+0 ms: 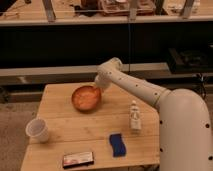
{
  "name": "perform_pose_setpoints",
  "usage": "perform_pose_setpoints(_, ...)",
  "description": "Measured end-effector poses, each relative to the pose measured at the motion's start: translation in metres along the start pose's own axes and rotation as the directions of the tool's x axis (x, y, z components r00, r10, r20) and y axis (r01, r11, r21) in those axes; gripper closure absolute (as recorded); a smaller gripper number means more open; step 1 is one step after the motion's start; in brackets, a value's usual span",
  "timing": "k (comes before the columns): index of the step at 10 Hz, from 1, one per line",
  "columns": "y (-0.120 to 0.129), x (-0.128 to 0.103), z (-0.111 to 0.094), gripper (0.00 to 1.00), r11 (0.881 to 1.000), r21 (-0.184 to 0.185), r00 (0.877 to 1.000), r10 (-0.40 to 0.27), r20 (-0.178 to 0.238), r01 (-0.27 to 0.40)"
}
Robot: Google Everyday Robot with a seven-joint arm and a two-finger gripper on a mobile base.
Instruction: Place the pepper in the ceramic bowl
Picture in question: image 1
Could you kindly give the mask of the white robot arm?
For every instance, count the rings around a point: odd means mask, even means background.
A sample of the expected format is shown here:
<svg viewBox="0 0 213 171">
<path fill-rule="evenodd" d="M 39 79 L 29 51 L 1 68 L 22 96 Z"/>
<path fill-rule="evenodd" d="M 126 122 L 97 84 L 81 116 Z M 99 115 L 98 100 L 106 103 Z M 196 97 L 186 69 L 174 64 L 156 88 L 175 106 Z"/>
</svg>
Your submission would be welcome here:
<svg viewBox="0 0 213 171">
<path fill-rule="evenodd" d="M 189 89 L 167 88 L 122 72 L 119 58 L 97 67 L 95 83 L 114 83 L 159 114 L 160 171 L 213 171 L 213 129 L 206 102 Z"/>
</svg>

